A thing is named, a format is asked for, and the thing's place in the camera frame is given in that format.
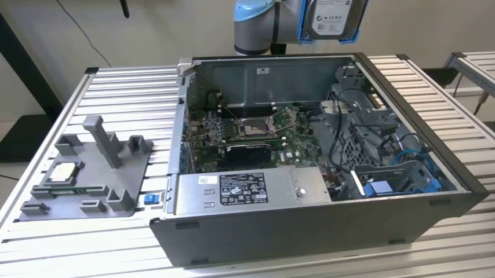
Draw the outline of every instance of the green circuit board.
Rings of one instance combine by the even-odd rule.
[[[321,169],[326,167],[304,114],[298,113],[297,108],[293,107],[277,107],[277,110],[280,112],[274,113],[268,120],[273,122],[270,130],[266,130],[265,133],[256,131],[252,136],[246,136],[244,134],[246,130],[238,126],[242,119],[221,119],[217,116],[209,116],[202,121],[197,121],[191,132],[191,141],[194,142],[191,152],[197,173],[268,169],[282,166],[317,166]],[[245,120],[252,122],[258,118],[245,118]],[[225,130],[228,130],[228,137],[225,137],[225,133],[221,134],[222,136],[216,135]],[[260,144],[270,146],[268,162],[238,166],[225,160],[224,152],[228,146]]]

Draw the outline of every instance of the blue button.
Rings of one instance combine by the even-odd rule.
[[[159,204],[159,195],[158,194],[146,194],[143,196],[143,204]]]

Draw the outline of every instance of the slotted aluminum table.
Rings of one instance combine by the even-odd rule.
[[[409,60],[370,58],[446,146],[490,193],[495,192],[495,135]],[[440,221],[412,244],[272,259],[203,268],[174,268],[145,219],[155,206],[142,196],[166,183],[174,67],[107,68],[85,74],[61,116],[1,208],[0,276],[9,277],[493,277],[495,195],[460,218]],[[62,133],[90,136],[87,114],[101,114],[122,140],[141,134],[154,142],[138,210],[129,218],[15,222],[30,186],[55,155]]]
[[[495,97],[495,52],[453,52],[444,64]]]

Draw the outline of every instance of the circuit board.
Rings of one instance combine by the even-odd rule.
[[[190,122],[190,142],[197,173],[266,169],[284,166],[320,167],[325,162],[304,113],[298,107],[276,107],[268,117],[221,118],[207,112]],[[229,147],[265,146],[264,161],[238,164],[225,158]]]

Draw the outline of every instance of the warning label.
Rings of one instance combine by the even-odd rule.
[[[268,191],[262,173],[220,176],[220,203],[256,204],[268,202]]]

